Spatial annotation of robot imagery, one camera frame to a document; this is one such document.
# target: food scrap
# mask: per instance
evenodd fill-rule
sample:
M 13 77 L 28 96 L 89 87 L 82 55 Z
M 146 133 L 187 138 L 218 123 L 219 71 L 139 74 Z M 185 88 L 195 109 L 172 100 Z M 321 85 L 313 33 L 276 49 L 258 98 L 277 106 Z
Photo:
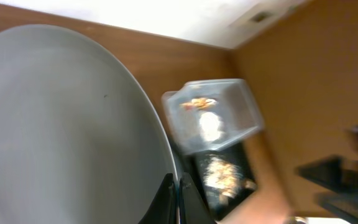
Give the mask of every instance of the food scrap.
M 200 136 L 206 142 L 218 140 L 224 134 L 220 116 L 213 112 L 200 111 Z
M 246 181 L 244 181 L 244 188 L 249 190 L 256 190 L 257 186 L 254 181 L 246 179 Z
M 201 97 L 201 98 L 194 98 L 190 102 L 187 102 L 187 103 L 182 103 L 181 106 L 184 107 L 184 109 L 186 109 L 186 110 L 190 110 L 193 107 L 195 107 L 199 110 L 203 110 L 203 109 L 207 109 L 211 106 L 216 105 L 216 103 L 218 103 L 218 102 L 212 98 Z
M 204 182 L 219 190 L 221 203 L 227 203 L 228 197 L 234 198 L 242 187 L 238 166 L 217 157 L 211 158 Z

